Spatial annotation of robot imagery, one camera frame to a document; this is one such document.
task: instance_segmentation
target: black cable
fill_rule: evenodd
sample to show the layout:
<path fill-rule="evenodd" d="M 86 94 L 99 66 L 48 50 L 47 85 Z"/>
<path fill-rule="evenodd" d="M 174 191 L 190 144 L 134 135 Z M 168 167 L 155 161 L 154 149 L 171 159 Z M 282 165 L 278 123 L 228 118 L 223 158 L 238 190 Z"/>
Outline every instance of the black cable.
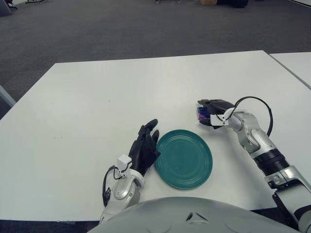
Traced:
<path fill-rule="evenodd" d="M 106 198 L 106 180 L 107 180 L 107 175 L 108 175 L 108 173 L 110 172 L 110 171 L 112 171 L 112 170 L 114 170 L 114 169 L 116 169 L 116 167 L 113 165 L 113 166 L 111 166 L 109 169 L 108 169 L 108 171 L 106 172 L 106 174 L 105 174 L 105 177 L 104 177 L 104 181 L 103 181 L 103 193 L 102 193 L 102 196 L 103 196 L 103 202 L 104 202 L 104 207 L 106 207 L 107 206 L 107 204 L 108 204 L 108 200 L 107 200 L 107 198 Z"/>
<path fill-rule="evenodd" d="M 261 101 L 262 103 L 264 103 L 264 105 L 266 105 L 266 107 L 268 108 L 268 111 L 269 111 L 269 116 L 270 116 L 270 124 L 269 124 L 269 128 L 268 128 L 268 131 L 267 131 L 267 135 L 270 136 L 271 134 L 271 131 L 272 131 L 272 128 L 273 128 L 273 116 L 272 116 L 272 111 L 271 111 L 271 108 L 269 107 L 269 105 L 263 101 L 262 99 L 258 98 L 258 97 L 255 97 L 255 96 L 246 96 L 246 97 L 243 97 L 241 99 L 239 99 L 235 104 L 234 104 L 234 109 L 233 111 L 231 112 L 231 114 L 228 116 L 228 118 L 226 120 L 228 120 L 233 112 L 237 109 L 238 105 L 245 99 L 256 99 L 256 100 L 259 100 Z"/>
<path fill-rule="evenodd" d="M 125 171 L 127 170 L 128 166 L 129 166 L 131 163 L 132 163 L 132 161 L 129 162 L 129 163 L 127 164 L 126 168 L 125 168 L 124 170 L 122 170 L 121 172 L 125 172 Z M 108 175 L 108 173 L 109 173 L 110 171 L 113 170 L 113 178 L 114 178 L 115 180 L 119 180 L 119 179 L 122 178 L 122 176 L 116 178 L 116 173 L 115 173 L 116 169 L 119 170 L 118 167 L 116 167 L 116 166 L 114 166 L 114 165 L 111 166 L 111 167 L 108 169 L 108 171 L 106 172 L 105 177 L 104 177 L 102 196 L 103 196 L 103 202 L 104 202 L 104 206 L 105 206 L 105 207 L 107 206 L 108 201 L 109 201 L 109 197 L 110 197 L 110 195 L 106 194 L 106 180 L 107 180 L 107 175 Z"/>
<path fill-rule="evenodd" d="M 116 170 L 116 169 L 119 170 L 119 169 L 115 166 L 115 168 L 113 169 L 113 178 L 114 178 L 115 180 L 119 180 L 119 179 L 122 178 L 122 176 L 116 178 L 116 175 L 115 175 L 115 170 Z"/>

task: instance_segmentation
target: gray carpet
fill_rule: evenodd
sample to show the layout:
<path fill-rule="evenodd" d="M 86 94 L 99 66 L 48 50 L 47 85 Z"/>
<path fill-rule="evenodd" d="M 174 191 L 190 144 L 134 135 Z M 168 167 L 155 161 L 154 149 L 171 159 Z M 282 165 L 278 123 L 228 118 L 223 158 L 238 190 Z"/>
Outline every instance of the gray carpet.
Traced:
<path fill-rule="evenodd" d="M 51 0 L 0 17 L 0 84 L 19 100 L 57 62 L 311 51 L 311 9 L 286 0 Z M 9 106 L 0 100 L 0 118 Z"/>

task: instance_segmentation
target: plate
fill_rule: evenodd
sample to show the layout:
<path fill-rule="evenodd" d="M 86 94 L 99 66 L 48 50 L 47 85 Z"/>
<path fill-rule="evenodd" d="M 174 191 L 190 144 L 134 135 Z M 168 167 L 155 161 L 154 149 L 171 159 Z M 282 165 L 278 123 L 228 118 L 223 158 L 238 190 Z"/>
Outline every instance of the plate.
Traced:
<path fill-rule="evenodd" d="M 192 189 L 203 184 L 212 167 L 212 154 L 205 141 L 187 130 L 174 130 L 165 134 L 157 143 L 161 155 L 155 167 L 169 185 Z"/>

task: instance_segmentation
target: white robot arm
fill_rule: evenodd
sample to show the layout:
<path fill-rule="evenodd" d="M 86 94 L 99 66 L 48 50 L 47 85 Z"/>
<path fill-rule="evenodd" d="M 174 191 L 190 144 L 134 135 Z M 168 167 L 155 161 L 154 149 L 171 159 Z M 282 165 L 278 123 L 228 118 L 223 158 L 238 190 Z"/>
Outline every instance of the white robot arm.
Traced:
<path fill-rule="evenodd" d="M 256 117 L 243 109 L 238 109 L 237 104 L 233 105 L 223 100 L 201 100 L 199 103 L 211 113 L 210 119 L 205 119 L 202 123 L 214 128 L 221 126 L 232 128 L 238 135 L 240 145 L 262 170 L 265 181 L 272 189 L 276 189 L 273 199 L 289 224 L 297 224 L 298 229 L 304 233 L 311 231 L 311 186 L 297 168 L 286 161 L 284 155 L 270 140 L 268 135 L 272 130 L 273 119 L 268 133 L 265 133 Z M 270 107 L 267 104 L 266 106 L 272 117 Z"/>

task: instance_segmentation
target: table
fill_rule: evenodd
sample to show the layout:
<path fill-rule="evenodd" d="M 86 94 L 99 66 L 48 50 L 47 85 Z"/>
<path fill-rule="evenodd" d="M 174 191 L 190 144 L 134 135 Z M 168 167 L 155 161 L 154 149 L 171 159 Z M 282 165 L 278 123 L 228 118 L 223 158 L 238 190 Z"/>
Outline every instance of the table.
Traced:
<path fill-rule="evenodd" d="M 274 53 L 271 56 L 311 90 L 311 52 Z"/>
<path fill-rule="evenodd" d="M 4 99 L 4 101 L 12 107 L 14 104 L 16 104 L 15 100 L 7 93 L 4 88 L 0 85 L 0 97 Z"/>
<path fill-rule="evenodd" d="M 0 219 L 98 220 L 108 167 L 153 118 L 160 137 L 175 129 L 201 136 L 213 170 L 202 186 L 177 190 L 153 166 L 140 201 L 190 196 L 274 207 L 273 191 L 235 133 L 197 121 L 197 100 L 247 95 L 268 102 L 271 139 L 310 182 L 311 92 L 263 51 L 55 64 L 0 121 Z M 261 102 L 241 108 L 267 130 Z"/>

